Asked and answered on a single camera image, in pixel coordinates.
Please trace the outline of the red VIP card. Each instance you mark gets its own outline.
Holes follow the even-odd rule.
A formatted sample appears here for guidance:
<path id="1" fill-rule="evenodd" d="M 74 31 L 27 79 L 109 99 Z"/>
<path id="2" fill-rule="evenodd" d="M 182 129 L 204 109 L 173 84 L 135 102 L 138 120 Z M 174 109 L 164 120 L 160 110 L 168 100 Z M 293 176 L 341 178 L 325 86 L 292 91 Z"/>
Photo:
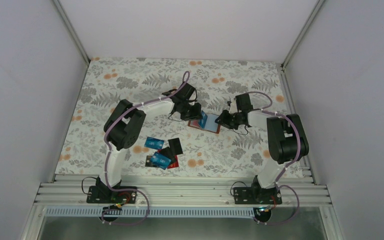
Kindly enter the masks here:
<path id="1" fill-rule="evenodd" d="M 201 126 L 199 125 L 199 123 L 200 123 L 199 120 L 190 120 L 189 123 L 188 123 L 188 126 L 191 127 L 191 128 L 200 129 Z"/>

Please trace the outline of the brown leather card holder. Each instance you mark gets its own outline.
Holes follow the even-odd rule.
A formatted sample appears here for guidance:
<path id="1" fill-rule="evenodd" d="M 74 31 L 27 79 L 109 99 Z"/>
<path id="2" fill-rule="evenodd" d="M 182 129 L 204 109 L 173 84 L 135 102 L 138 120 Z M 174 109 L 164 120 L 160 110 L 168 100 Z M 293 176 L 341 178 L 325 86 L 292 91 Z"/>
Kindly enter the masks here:
<path id="1" fill-rule="evenodd" d="M 219 134 L 221 125 L 216 123 L 216 119 L 219 117 L 219 115 L 213 114 L 213 113 L 206 113 L 208 115 L 206 127 L 207 129 L 201 129 L 201 128 L 196 128 L 198 130 L 206 131 L 206 132 L 211 132 L 214 134 Z"/>

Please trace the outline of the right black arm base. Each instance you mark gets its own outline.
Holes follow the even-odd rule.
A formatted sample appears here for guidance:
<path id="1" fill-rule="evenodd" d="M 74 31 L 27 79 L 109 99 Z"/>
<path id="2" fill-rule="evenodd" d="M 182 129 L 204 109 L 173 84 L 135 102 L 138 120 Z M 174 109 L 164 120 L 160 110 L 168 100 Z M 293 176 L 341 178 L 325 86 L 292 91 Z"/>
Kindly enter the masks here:
<path id="1" fill-rule="evenodd" d="M 281 192 L 275 187 L 234 187 L 232 193 L 236 205 L 280 205 L 283 203 Z"/>

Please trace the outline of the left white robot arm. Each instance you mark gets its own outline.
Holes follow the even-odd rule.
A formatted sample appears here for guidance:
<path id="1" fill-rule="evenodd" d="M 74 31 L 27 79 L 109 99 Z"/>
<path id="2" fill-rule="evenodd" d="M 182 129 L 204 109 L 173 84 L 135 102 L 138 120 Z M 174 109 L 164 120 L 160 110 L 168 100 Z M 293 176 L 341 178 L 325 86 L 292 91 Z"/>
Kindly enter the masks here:
<path id="1" fill-rule="evenodd" d="M 202 118 L 201 104 L 195 87 L 184 82 L 178 89 L 164 92 L 156 99 L 136 105 L 123 99 L 104 125 L 104 142 L 108 152 L 103 173 L 99 175 L 104 184 L 99 196 L 111 203 L 119 197 L 121 182 L 121 164 L 127 150 L 132 147 L 141 133 L 146 120 L 153 120 L 160 115 L 179 113 L 183 121 Z"/>

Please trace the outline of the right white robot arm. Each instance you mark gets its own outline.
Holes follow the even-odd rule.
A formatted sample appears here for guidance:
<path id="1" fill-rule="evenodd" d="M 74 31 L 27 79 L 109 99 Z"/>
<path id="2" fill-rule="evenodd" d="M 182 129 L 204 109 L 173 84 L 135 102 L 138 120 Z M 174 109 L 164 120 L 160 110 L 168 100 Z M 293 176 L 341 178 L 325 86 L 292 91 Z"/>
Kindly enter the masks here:
<path id="1" fill-rule="evenodd" d="M 215 123 L 230 130 L 237 130 L 241 125 L 266 130 L 272 161 L 266 163 L 263 170 L 256 175 L 257 186 L 250 191 L 252 200 L 262 204 L 270 197 L 269 189 L 279 188 L 278 182 L 290 165 L 308 155 L 309 143 L 299 115 L 269 111 L 273 100 L 263 92 L 258 94 L 267 97 L 269 105 L 255 108 L 250 94 L 251 92 L 246 92 L 235 96 L 230 106 L 236 107 L 236 111 L 223 110 Z"/>

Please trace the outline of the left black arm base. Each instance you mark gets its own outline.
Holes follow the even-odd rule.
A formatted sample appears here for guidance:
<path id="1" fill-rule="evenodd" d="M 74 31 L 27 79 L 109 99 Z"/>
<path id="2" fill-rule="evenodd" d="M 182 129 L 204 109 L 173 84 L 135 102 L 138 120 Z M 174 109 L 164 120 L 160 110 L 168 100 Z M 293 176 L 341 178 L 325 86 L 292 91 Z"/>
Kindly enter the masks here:
<path id="1" fill-rule="evenodd" d="M 106 186 L 91 186 L 86 202 L 88 204 L 134 204 L 136 202 L 136 186 L 116 186 L 122 191 L 111 191 Z"/>

